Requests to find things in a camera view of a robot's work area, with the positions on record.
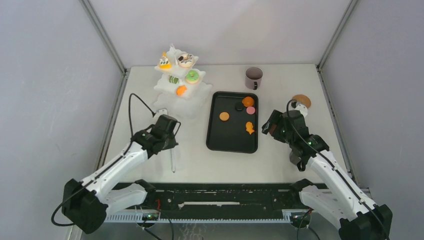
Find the grey mug white inside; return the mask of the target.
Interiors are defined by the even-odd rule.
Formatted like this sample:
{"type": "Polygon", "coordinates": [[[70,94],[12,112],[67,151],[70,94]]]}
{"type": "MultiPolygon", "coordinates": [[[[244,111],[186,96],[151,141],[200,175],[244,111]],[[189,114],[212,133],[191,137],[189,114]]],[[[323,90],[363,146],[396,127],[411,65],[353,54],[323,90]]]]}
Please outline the grey mug white inside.
{"type": "Polygon", "coordinates": [[[301,158],[296,156],[292,151],[289,154],[289,160],[300,172],[304,172],[306,170],[306,165],[302,162],[301,158]]]}

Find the orange round pastry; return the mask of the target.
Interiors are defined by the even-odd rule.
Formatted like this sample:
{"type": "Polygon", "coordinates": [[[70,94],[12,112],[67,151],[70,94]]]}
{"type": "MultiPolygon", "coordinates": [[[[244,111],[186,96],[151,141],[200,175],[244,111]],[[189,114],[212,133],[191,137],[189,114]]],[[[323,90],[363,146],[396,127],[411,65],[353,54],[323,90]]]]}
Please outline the orange round pastry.
{"type": "Polygon", "coordinates": [[[246,108],[253,107],[255,104],[255,100],[251,96],[247,96],[242,100],[242,104],[246,108]]]}

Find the black sandwich cookie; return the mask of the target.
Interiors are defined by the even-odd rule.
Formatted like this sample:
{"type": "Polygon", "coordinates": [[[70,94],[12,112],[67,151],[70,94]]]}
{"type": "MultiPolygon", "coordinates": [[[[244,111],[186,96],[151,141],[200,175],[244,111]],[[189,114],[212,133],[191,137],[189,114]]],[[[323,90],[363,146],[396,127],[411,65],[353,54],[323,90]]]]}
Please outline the black sandwich cookie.
{"type": "Polygon", "coordinates": [[[240,111],[243,111],[243,110],[245,109],[245,106],[244,106],[244,104],[243,104],[242,102],[237,102],[237,103],[234,105],[234,109],[235,109],[236,111],[240,112],[240,111]]]}

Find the small orange cookie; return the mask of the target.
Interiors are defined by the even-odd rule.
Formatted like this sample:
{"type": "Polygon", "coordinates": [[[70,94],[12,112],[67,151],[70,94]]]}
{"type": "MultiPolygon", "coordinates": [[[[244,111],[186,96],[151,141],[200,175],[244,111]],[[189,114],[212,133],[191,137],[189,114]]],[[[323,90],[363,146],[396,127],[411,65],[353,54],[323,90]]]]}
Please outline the small orange cookie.
{"type": "Polygon", "coordinates": [[[228,112],[221,112],[220,114],[219,114],[219,119],[221,120],[221,121],[228,121],[229,120],[229,118],[230,118],[230,115],[229,115],[229,113],[228,112]]]}

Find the dark purple mug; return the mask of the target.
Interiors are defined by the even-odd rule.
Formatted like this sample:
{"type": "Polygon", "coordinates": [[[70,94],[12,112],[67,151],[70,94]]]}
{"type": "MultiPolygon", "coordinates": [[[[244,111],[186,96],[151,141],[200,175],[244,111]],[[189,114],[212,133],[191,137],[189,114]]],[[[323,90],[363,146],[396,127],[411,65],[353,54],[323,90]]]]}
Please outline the dark purple mug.
{"type": "Polygon", "coordinates": [[[248,89],[257,90],[262,81],[263,71],[258,67],[250,67],[245,71],[244,84],[248,89]]]}

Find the green layered cake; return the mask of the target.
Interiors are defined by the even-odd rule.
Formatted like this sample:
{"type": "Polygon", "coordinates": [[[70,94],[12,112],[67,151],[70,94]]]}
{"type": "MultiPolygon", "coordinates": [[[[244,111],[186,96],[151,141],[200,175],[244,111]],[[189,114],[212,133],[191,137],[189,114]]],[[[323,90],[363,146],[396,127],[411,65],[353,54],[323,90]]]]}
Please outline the green layered cake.
{"type": "Polygon", "coordinates": [[[169,76],[168,76],[168,81],[169,81],[171,84],[179,84],[180,79],[179,79],[178,77],[175,77],[175,76],[169,75],[169,76]]]}

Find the green frosted donut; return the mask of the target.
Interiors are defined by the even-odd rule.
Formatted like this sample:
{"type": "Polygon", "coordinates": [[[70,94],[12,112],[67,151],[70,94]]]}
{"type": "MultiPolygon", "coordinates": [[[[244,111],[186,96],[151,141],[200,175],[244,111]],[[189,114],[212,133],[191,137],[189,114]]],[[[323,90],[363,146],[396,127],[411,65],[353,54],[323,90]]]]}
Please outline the green frosted donut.
{"type": "Polygon", "coordinates": [[[200,75],[196,70],[190,70],[185,76],[185,81],[189,84],[195,84],[200,80],[200,75]]]}

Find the yellow cake slice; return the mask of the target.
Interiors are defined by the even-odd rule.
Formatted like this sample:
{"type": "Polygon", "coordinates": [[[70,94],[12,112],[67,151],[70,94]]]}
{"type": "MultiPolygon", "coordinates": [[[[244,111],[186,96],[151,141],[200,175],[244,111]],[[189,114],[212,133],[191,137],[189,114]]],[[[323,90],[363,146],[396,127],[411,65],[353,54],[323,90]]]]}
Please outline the yellow cake slice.
{"type": "Polygon", "coordinates": [[[162,53],[162,56],[159,59],[158,67],[161,70],[168,70],[168,69],[172,68],[172,64],[171,64],[166,52],[162,53]]]}

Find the white chocolate drizzle donut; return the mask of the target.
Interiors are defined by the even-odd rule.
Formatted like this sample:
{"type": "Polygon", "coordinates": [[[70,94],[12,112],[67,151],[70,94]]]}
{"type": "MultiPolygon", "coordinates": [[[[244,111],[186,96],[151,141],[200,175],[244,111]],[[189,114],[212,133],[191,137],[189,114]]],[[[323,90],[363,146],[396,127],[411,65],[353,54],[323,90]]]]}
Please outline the white chocolate drizzle donut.
{"type": "Polygon", "coordinates": [[[177,58],[177,63],[182,68],[190,68],[194,63],[194,56],[190,53],[182,53],[177,58]]]}

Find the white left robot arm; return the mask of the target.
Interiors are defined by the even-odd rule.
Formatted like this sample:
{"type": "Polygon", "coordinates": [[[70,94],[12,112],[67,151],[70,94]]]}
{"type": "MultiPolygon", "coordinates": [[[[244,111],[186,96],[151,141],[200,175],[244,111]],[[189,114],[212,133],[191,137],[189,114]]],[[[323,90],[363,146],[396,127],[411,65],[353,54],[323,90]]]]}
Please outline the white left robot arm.
{"type": "Polygon", "coordinates": [[[153,186],[137,180],[129,186],[114,189],[132,169],[153,155],[178,145],[174,129],[179,122],[166,114],[155,124],[133,134],[129,143],[112,161],[80,181],[70,179],[64,186],[59,210],[84,233],[95,232],[112,214],[128,207],[153,207],[157,196],[153,186]]]}

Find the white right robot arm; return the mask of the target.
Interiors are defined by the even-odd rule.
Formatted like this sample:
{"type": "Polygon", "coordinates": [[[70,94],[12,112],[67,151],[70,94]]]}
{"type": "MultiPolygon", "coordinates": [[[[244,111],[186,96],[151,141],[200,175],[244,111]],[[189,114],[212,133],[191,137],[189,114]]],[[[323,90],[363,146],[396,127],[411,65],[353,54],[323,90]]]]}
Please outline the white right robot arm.
{"type": "Polygon", "coordinates": [[[273,110],[262,133],[288,144],[290,162],[300,172],[316,173],[333,194],[329,198],[307,179],[292,184],[289,203],[295,208],[307,206],[329,221],[342,240],[388,240],[393,213],[390,208],[367,196],[341,168],[327,143],[310,134],[299,110],[284,113],[273,110]]]}

